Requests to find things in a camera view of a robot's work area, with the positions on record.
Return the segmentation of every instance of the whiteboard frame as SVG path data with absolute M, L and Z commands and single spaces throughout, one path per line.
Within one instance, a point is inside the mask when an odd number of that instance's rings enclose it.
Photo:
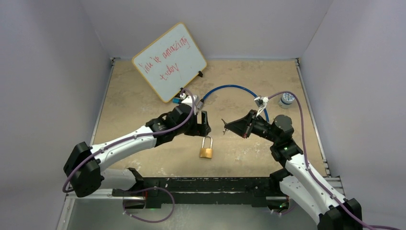
M 194 77 L 192 77 L 192 79 L 190 81 L 188 81 L 183 87 L 186 87 L 197 75 L 199 75 L 199 71 L 203 71 L 203 69 L 205 69 L 207 67 L 207 60 L 204 58 L 201 50 L 199 49 L 199 47 L 197 46 L 196 42 L 194 41 L 192 35 L 190 34 L 188 28 L 186 27 L 185 23 L 183 22 L 178 22 L 176 23 L 173 27 L 171 27 L 168 31 L 166 31 L 163 35 L 161 35 L 159 38 L 155 39 L 155 41 L 153 41 L 151 44 L 149 44 L 147 47 L 145 47 L 143 50 L 141 50 L 137 55 L 135 55 L 132 59 L 131 59 L 131 63 L 133 64 L 133 66 L 138 70 L 138 72 L 141 74 L 141 76 L 148 82 L 148 85 L 152 88 L 153 91 L 155 91 L 155 93 L 158 95 L 158 97 L 161 99 L 161 101 L 168 103 L 170 102 L 179 92 L 180 92 L 180 88 L 179 91 L 177 91 L 168 101 L 164 101 L 162 99 L 162 97 L 159 95 L 159 93 L 154 89 L 154 87 L 151 85 L 151 83 L 148 81 L 148 79 L 144 76 L 144 74 L 141 72 L 141 70 L 137 67 L 136 64 L 134 64 L 134 59 L 140 55 L 142 52 L 144 52 L 146 49 L 148 49 L 150 46 L 152 46 L 155 42 L 157 42 L 159 39 L 161 39 L 163 36 L 165 36 L 167 33 L 169 33 L 172 29 L 174 29 L 176 26 L 178 26 L 179 24 L 182 24 L 185 29 L 186 32 L 188 32 L 189 36 L 191 37 L 192 41 L 194 42 L 194 44 L 196 45 L 197 50 L 200 52 L 200 55 L 202 55 L 204 62 L 206 63 L 206 65 L 197 71 L 196 75 Z

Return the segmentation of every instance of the padlock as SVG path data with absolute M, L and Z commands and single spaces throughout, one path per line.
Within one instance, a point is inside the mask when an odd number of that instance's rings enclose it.
M 210 138 L 210 148 L 204 148 L 204 140 L 206 138 Z M 211 136 L 206 136 L 203 138 L 203 143 L 202 143 L 202 148 L 200 149 L 200 154 L 199 157 L 201 158 L 209 158 L 211 159 L 213 157 L 213 138 Z

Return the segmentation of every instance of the whiteboard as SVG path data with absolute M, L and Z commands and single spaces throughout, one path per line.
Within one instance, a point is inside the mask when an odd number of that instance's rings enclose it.
M 207 66 L 183 23 L 178 23 L 133 57 L 133 65 L 163 102 L 169 102 Z

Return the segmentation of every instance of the white backdrop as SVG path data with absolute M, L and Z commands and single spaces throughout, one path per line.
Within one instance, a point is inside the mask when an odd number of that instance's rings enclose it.
M 334 0 L 302 59 L 331 172 L 369 224 L 406 227 L 406 2 Z
M 298 58 L 332 0 L 81 0 L 111 57 L 184 22 L 206 58 Z
M 54 230 L 110 72 L 79 0 L 0 1 L 0 229 Z

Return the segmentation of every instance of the blue cable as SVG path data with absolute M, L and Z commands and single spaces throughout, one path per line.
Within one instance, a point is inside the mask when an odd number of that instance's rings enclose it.
M 210 96 L 214 91 L 222 89 L 222 88 L 228 88 L 228 87 L 239 88 L 239 89 L 245 90 L 245 91 L 249 92 L 252 96 L 257 97 L 257 95 L 253 91 L 251 91 L 245 87 L 242 87 L 239 85 L 222 85 L 222 86 L 216 87 L 216 88 L 210 90 L 208 93 L 206 93 L 206 95 L 202 98 L 202 100 L 203 101 L 206 100 L 206 98 L 208 96 Z M 267 122 L 269 123 L 268 112 L 266 111 L 266 109 L 264 110 L 264 112 L 265 112 L 265 118 L 266 118 Z

